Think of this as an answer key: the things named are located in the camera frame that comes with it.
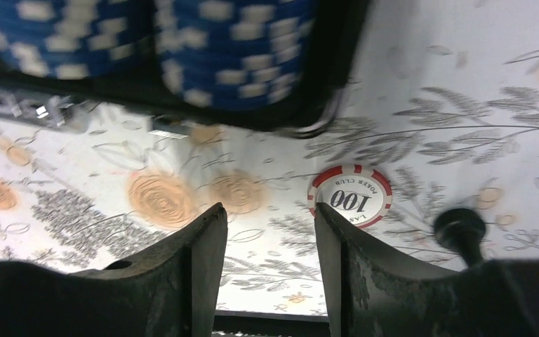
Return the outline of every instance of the blue chip stack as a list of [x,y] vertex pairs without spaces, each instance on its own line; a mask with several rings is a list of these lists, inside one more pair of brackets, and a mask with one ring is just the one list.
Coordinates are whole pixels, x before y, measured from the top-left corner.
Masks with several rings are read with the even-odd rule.
[[0,0],[0,56],[37,77],[126,70],[151,54],[152,11],[146,0]]
[[156,0],[168,89],[197,107],[247,111],[287,97],[302,70],[316,0]]

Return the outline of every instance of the floral tablecloth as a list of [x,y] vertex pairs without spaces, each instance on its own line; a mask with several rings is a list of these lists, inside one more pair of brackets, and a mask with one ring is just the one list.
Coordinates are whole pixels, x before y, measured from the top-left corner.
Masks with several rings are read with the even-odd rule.
[[393,185],[365,229],[384,242],[461,270],[430,226],[462,205],[488,223],[487,258],[539,258],[539,1],[379,1],[350,82],[349,107],[311,140],[224,126],[161,138],[113,105],[83,135],[0,121],[0,259],[102,268],[221,201],[218,309],[325,315],[306,190],[352,162]]

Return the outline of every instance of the black plastic frame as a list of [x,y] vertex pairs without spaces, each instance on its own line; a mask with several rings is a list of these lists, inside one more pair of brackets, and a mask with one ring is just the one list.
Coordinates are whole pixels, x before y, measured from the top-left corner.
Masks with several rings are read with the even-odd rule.
[[331,337],[327,316],[283,315],[264,312],[216,310],[214,331],[232,337],[249,336]]
[[319,0],[299,87],[287,99],[261,110],[226,112],[188,105],[166,89],[155,60],[126,72],[79,81],[28,76],[0,61],[0,86],[116,103],[137,113],[200,124],[265,132],[308,129],[326,115],[333,119],[342,108],[342,88],[347,83],[370,3],[372,0]]

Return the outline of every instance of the red and white poker chip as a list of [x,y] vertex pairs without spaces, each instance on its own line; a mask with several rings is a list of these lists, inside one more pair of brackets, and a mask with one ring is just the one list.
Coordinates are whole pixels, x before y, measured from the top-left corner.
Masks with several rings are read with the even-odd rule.
[[340,165],[318,175],[307,191],[309,211],[325,202],[358,228],[374,225],[392,206],[392,186],[379,171],[362,165]]

